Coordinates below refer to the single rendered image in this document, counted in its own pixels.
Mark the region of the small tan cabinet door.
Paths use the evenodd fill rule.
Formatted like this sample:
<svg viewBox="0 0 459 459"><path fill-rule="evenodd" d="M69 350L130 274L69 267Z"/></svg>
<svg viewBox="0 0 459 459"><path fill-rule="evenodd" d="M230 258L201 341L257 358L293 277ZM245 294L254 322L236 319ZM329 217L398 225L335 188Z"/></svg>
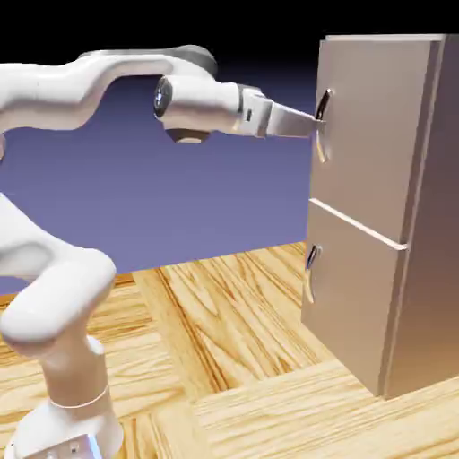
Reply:
<svg viewBox="0 0 459 459"><path fill-rule="evenodd" d="M373 394L380 378L398 267L407 246L365 227L327 204L308 204L307 255L315 303L303 293L306 328Z"/></svg>

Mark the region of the long curved metal handle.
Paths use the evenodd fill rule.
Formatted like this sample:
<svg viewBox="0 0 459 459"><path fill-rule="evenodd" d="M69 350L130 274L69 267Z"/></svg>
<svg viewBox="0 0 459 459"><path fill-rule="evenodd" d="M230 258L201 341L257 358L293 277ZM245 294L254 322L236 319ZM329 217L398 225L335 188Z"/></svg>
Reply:
<svg viewBox="0 0 459 459"><path fill-rule="evenodd" d="M317 121L317 124L316 124L316 153L321 163L326 163L328 160L327 143L325 139L326 138L325 113L326 113L327 106L332 96L333 96L333 90L330 88L327 88L324 94L322 95L321 100L319 101L317 105L316 114L315 114L315 118Z"/></svg>

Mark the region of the tan wooden cabinet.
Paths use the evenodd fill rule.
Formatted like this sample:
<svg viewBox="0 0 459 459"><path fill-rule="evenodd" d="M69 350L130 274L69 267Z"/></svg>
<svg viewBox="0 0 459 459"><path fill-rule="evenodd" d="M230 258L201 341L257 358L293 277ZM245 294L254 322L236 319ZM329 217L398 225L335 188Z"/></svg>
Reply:
<svg viewBox="0 0 459 459"><path fill-rule="evenodd" d="M380 378L391 399L459 376L459 35L442 43L405 210Z"/></svg>

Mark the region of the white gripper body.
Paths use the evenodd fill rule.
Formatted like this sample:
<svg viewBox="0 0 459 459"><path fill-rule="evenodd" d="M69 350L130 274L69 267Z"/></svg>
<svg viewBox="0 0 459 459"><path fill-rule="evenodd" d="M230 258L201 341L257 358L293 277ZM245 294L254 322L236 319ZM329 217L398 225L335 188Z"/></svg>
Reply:
<svg viewBox="0 0 459 459"><path fill-rule="evenodd" d="M322 121L303 111L274 102L268 118L267 136L308 138L322 126Z"/></svg>

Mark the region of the large tan cabinet door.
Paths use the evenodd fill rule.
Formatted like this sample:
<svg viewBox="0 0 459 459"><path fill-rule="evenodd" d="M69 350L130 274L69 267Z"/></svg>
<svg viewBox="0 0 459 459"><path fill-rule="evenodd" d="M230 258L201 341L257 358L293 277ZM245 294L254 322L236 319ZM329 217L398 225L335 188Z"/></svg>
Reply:
<svg viewBox="0 0 459 459"><path fill-rule="evenodd" d="M316 95L332 95L311 197L402 244L413 163L425 129L439 35L327 38Z"/></svg>

